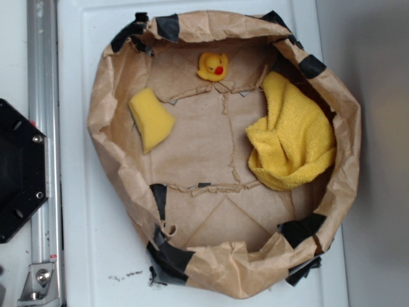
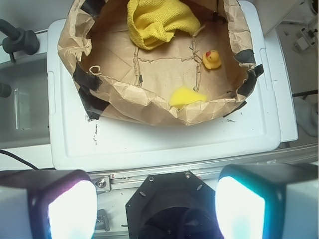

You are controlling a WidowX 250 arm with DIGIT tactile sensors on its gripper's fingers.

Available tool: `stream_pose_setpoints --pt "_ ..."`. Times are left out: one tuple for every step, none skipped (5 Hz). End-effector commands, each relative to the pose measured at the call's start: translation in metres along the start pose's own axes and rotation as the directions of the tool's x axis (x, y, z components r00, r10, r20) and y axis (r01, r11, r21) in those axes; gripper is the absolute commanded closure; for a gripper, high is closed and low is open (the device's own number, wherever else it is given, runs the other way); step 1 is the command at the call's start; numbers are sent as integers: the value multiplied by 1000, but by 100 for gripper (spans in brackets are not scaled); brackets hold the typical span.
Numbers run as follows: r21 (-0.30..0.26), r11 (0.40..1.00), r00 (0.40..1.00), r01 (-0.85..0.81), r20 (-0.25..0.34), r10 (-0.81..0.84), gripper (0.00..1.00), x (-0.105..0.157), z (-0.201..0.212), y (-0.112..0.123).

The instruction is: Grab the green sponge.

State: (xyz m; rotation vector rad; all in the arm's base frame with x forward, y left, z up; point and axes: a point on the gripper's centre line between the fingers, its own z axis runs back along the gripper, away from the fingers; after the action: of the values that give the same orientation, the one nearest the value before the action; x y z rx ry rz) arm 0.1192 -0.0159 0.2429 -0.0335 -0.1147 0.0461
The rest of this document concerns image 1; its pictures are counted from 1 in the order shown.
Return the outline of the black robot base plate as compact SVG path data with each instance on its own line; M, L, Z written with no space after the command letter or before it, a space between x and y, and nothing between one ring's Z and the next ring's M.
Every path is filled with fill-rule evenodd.
M1 99L1 243L48 199L47 137Z

